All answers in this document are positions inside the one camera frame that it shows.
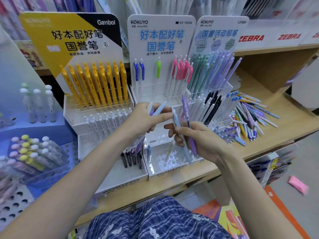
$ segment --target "pink eraser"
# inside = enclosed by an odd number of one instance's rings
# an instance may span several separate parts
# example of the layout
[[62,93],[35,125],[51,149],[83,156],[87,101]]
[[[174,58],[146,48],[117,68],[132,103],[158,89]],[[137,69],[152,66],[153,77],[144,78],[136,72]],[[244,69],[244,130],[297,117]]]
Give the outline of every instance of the pink eraser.
[[295,187],[299,192],[301,192],[303,195],[308,194],[309,187],[302,183],[297,177],[290,176],[288,183],[291,184],[293,187]]

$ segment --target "person's left arm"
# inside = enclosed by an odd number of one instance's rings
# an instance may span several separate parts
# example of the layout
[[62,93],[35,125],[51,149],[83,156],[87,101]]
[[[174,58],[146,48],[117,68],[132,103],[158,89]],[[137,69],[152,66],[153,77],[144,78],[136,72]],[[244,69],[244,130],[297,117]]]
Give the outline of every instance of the person's left arm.
[[151,117],[147,106],[138,103],[114,133],[24,210],[0,233],[0,238],[65,238],[123,150],[138,135],[153,131],[156,124],[173,117],[169,107]]

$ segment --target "person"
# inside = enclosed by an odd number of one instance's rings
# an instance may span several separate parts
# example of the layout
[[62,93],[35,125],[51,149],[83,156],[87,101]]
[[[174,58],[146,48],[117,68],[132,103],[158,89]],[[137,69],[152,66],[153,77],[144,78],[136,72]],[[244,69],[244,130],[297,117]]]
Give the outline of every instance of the person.
[[[129,118],[99,144],[71,172],[25,209],[1,233],[0,238],[66,238],[80,213],[105,179],[121,152],[139,135],[173,117],[165,107],[149,116],[148,103],[138,103]],[[166,124],[169,137],[183,146],[182,134],[192,137],[197,153],[217,165],[251,239],[300,239],[292,224],[265,193],[244,160],[200,122],[188,127]],[[85,239],[106,238],[232,238],[218,223],[184,209],[173,198],[147,203],[133,213],[107,212],[91,222]]]

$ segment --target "forearm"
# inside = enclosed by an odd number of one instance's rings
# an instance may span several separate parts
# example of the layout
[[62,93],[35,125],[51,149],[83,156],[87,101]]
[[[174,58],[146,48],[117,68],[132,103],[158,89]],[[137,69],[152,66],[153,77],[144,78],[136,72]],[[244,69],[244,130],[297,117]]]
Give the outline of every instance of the forearm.
[[30,205],[1,238],[65,238],[134,135],[120,127]]
[[218,159],[227,188],[251,239],[302,238],[265,193],[244,160]]

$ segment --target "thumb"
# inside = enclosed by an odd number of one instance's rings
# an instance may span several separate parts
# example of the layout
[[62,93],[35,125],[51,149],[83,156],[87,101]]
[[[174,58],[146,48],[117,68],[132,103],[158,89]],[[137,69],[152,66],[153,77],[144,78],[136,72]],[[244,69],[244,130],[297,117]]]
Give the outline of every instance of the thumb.
[[177,126],[175,127],[175,131],[178,132],[179,134],[188,136],[188,137],[192,137],[195,138],[197,136],[197,132],[196,130],[193,130],[189,127],[185,127],[185,126]]
[[153,118],[153,125],[159,124],[161,122],[165,122],[173,117],[172,112],[166,112],[159,114],[157,116],[152,117]]

